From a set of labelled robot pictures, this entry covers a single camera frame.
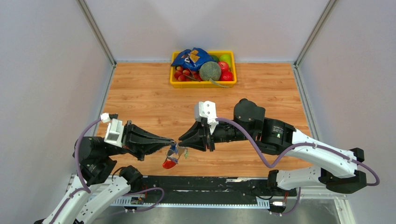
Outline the red handled key ring holder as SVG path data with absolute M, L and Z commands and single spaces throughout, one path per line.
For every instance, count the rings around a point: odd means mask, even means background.
M 169 150 L 166 152 L 166 158 L 162 164 L 162 167 L 164 169 L 171 169 L 175 167 L 179 163 L 179 160 L 184 157 L 184 152 L 186 149 L 187 147 L 181 147 L 178 143 L 171 145 Z

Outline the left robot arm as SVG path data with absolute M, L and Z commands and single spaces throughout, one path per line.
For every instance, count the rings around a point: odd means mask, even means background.
M 77 175 L 53 212 L 36 223 L 90 224 L 121 196 L 145 196 L 148 191 L 164 191 L 159 187 L 144 186 L 143 175 L 129 165 L 121 168 L 120 174 L 112 177 L 108 187 L 90 200 L 91 195 L 113 175 L 117 162 L 111 156 L 130 154 L 143 161 L 146 155 L 175 143 L 173 139 L 139 128 L 130 120 L 124 125 L 114 115 L 102 119 L 102 122 L 108 124 L 105 137 L 86 136 L 87 129 L 79 136 L 73 153 Z

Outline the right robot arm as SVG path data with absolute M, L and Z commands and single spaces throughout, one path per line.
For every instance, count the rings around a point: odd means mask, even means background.
M 364 161 L 360 148 L 343 150 L 313 139 L 294 126 L 265 117 L 265 109 L 248 99 L 234 107 L 233 119 L 218 118 L 211 101 L 194 107 L 195 123 L 179 137 L 179 145 L 199 151 L 213 151 L 215 144 L 249 141 L 264 164 L 270 168 L 267 190 L 278 195 L 299 187 L 324 186 L 328 190 L 351 194 L 368 185 L 366 174 L 358 170 Z

